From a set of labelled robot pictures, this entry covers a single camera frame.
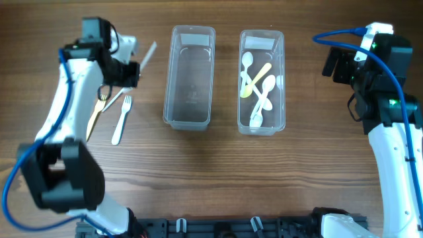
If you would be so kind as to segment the white spoon with long handle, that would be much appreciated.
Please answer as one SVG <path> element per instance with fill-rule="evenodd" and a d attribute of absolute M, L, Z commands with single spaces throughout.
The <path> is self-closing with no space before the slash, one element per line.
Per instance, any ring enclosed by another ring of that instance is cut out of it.
<path fill-rule="evenodd" d="M 253 119 L 254 115 L 263 109 L 264 102 L 267 99 L 268 93 L 274 88 L 275 84 L 276 84 L 276 78 L 274 75 L 269 75 L 267 76 L 267 78 L 265 78 L 265 80 L 262 83 L 262 92 L 261 92 L 262 97 L 260 100 L 261 105 L 256 112 L 252 112 L 250 116 L 251 119 Z"/>

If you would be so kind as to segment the yellow plastic spoon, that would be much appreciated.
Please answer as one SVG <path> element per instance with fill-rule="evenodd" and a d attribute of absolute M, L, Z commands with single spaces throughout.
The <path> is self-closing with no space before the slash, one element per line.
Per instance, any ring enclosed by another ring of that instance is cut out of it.
<path fill-rule="evenodd" d="M 247 98 L 251 95 L 255 84 L 272 68 L 271 63 L 265 63 L 263 67 L 260 69 L 260 71 L 256 74 L 254 79 L 248 83 L 244 89 L 241 89 L 240 97 L 241 98 Z"/>

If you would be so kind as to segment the bent white fork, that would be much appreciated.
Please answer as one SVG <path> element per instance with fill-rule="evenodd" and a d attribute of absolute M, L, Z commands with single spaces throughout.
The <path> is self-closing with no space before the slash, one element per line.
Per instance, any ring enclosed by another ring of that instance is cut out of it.
<path fill-rule="evenodd" d="M 102 109 L 102 112 L 105 112 L 122 94 L 128 93 L 133 89 L 133 87 L 124 87 L 122 88 Z"/>

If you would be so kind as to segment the clear thin plastic fork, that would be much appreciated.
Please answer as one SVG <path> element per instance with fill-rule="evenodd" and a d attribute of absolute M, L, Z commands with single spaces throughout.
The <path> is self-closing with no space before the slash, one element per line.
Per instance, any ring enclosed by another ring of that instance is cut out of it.
<path fill-rule="evenodd" d="M 150 48 L 148 49 L 145 57 L 143 58 L 143 60 L 141 61 L 139 65 L 139 73 L 143 71 L 143 69 L 148 64 L 149 60 L 153 57 L 153 54 L 155 53 L 156 48 L 157 48 L 157 43 L 153 42 Z"/>

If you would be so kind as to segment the white plastic fork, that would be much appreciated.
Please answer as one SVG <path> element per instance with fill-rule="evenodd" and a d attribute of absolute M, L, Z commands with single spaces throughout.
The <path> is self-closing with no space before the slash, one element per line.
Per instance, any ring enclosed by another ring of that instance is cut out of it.
<path fill-rule="evenodd" d="M 122 132 L 124 129 L 124 122 L 127 116 L 127 113 L 132 108 L 132 97 L 126 95 L 122 104 L 121 115 L 119 117 L 119 121 L 116 125 L 115 131 L 112 136 L 111 143 L 112 145 L 118 145 L 120 143 L 120 139 L 122 137 Z"/>

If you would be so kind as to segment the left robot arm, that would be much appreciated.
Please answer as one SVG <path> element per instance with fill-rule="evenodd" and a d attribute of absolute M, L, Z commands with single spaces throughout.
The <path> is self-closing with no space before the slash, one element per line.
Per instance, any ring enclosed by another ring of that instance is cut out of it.
<path fill-rule="evenodd" d="M 44 125 L 18 148 L 11 175 L 21 171 L 36 206 L 82 219 L 107 237 L 145 237 L 134 213 L 105 193 L 105 177 L 87 149 L 87 127 L 98 90 L 135 87 L 137 43 L 89 42 L 59 50 L 59 83 Z"/>

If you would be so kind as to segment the beige plastic fork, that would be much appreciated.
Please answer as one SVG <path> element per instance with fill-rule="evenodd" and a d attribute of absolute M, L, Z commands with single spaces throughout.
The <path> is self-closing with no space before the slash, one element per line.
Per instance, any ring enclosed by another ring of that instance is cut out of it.
<path fill-rule="evenodd" d="M 106 104 L 106 95 L 101 95 L 100 98 L 97 100 L 93 113 L 89 119 L 89 122 L 87 124 L 87 133 L 86 133 L 86 140 L 89 140 L 93 128 L 95 126 L 95 122 L 98 118 L 98 115 L 100 114 L 100 112 L 104 109 Z"/>

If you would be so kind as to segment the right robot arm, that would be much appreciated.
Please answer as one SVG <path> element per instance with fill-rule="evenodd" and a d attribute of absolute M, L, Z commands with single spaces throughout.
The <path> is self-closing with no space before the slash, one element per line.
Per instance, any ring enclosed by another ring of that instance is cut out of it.
<path fill-rule="evenodd" d="M 350 85 L 352 118 L 363 124 L 376 158 L 383 199 L 384 237 L 422 236 L 422 113 L 403 93 L 412 47 L 377 43 L 364 62 L 352 50 L 330 49 L 323 69 Z"/>

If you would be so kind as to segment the white plastic spoon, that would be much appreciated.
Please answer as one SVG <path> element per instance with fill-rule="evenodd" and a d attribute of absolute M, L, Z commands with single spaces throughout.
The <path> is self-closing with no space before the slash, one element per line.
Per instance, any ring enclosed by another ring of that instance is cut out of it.
<path fill-rule="evenodd" d="M 250 76 L 248 75 L 248 73 L 246 71 L 241 72 L 241 79 L 242 79 L 242 81 L 241 81 L 240 93 L 242 93 L 245 90 L 247 83 L 250 83 L 252 81 Z M 260 93 L 260 91 L 258 90 L 258 88 L 256 86 L 253 87 L 253 91 L 254 91 L 255 95 L 258 97 L 258 101 L 255 104 L 254 109 L 252 110 L 253 112 L 256 112 L 261 105 L 260 100 L 261 100 L 262 94 Z M 265 100 L 263 109 L 264 110 L 272 110 L 273 109 L 272 103 L 270 102 L 269 99 Z"/>
<path fill-rule="evenodd" d="M 245 91 L 245 87 L 250 80 L 250 76 L 248 75 L 247 71 L 248 71 L 248 68 L 253 63 L 252 54 L 250 52 L 245 52 L 242 56 L 241 63 L 244 67 L 244 71 L 241 72 L 242 81 L 241 81 L 240 95 L 242 96 Z"/>

